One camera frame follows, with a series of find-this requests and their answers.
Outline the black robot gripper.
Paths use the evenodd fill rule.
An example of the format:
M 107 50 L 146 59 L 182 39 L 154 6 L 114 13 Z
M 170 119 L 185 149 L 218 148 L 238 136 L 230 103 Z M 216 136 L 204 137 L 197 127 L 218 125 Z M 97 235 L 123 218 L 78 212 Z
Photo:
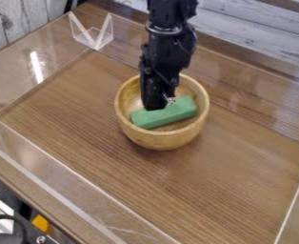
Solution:
M 178 75 L 190 64 L 197 46 L 193 27 L 182 23 L 172 29 L 146 25 L 149 40 L 141 46 L 139 82 L 141 99 L 147 111 L 162 110 L 176 97 Z

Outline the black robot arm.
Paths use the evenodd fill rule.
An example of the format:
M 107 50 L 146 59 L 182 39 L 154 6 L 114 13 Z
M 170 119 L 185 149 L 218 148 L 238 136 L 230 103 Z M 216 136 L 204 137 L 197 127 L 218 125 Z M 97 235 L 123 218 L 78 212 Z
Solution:
M 190 64 L 197 34 L 188 20 L 197 0 L 147 0 L 147 42 L 141 46 L 141 100 L 147 111 L 161 110 L 176 97 L 178 76 Z

